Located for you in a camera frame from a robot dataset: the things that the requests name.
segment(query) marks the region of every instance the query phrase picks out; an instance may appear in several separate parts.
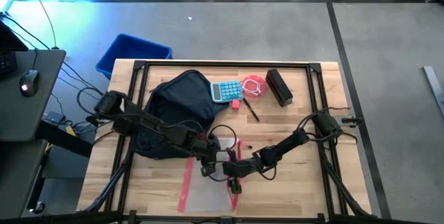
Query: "black desk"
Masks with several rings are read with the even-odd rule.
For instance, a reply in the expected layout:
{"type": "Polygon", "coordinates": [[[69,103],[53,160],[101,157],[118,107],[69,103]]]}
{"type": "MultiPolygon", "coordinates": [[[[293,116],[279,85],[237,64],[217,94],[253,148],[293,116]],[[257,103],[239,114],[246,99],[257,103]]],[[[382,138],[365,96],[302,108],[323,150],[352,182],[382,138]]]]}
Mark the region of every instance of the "black desk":
{"type": "Polygon", "coordinates": [[[37,53],[35,69],[40,83],[36,95],[26,98],[19,91],[20,76],[32,69],[34,50],[17,52],[18,71],[0,80],[0,219],[20,217],[32,188],[28,207],[35,206],[44,183],[43,170],[37,172],[46,163],[48,142],[84,157],[89,157],[92,149],[90,143],[41,121],[66,53],[37,53]]]}
{"type": "Polygon", "coordinates": [[[0,142],[0,219],[22,216],[47,144],[0,142]]]}
{"type": "Polygon", "coordinates": [[[29,98],[19,91],[19,79],[32,69],[35,52],[16,52],[17,72],[0,80],[0,141],[34,139],[46,104],[66,56],[65,51],[37,51],[35,69],[40,73],[39,90],[29,98]]]}

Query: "blue plastic crate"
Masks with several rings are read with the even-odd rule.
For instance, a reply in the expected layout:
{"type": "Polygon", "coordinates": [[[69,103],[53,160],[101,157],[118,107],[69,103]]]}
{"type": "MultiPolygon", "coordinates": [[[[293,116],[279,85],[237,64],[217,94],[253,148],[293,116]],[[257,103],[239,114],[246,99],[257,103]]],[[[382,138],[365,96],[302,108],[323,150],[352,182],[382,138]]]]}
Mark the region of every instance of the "blue plastic crate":
{"type": "Polygon", "coordinates": [[[112,68],[117,58],[128,59],[173,59],[171,47],[119,34],[105,55],[96,64],[96,70],[111,79],[112,68]]]}

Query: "computer mouse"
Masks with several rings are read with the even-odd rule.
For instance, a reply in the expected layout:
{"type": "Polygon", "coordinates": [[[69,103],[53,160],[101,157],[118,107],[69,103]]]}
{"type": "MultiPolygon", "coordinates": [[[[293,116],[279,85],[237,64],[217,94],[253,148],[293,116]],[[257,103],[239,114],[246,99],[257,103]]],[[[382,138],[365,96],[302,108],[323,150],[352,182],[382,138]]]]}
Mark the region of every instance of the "computer mouse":
{"type": "Polygon", "coordinates": [[[29,70],[20,78],[20,92],[22,96],[30,97],[34,96],[39,90],[40,74],[37,70],[29,70]]]}

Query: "calculator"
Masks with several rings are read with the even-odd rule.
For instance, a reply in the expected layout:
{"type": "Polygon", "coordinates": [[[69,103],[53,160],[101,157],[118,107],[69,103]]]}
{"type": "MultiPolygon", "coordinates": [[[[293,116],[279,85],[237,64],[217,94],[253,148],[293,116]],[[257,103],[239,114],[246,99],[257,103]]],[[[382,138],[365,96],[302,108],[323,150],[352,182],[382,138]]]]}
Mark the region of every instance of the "calculator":
{"type": "Polygon", "coordinates": [[[241,81],[211,83],[211,97],[215,103],[244,99],[241,81]]]}

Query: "black box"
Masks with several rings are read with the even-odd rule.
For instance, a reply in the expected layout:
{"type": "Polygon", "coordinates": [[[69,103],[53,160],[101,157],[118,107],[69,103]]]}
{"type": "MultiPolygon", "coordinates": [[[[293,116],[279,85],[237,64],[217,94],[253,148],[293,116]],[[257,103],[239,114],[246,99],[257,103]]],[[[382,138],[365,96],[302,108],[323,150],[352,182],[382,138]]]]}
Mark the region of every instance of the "black box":
{"type": "Polygon", "coordinates": [[[277,69],[269,69],[266,73],[265,80],[281,107],[293,102],[293,94],[290,92],[290,89],[285,84],[277,69]]]}

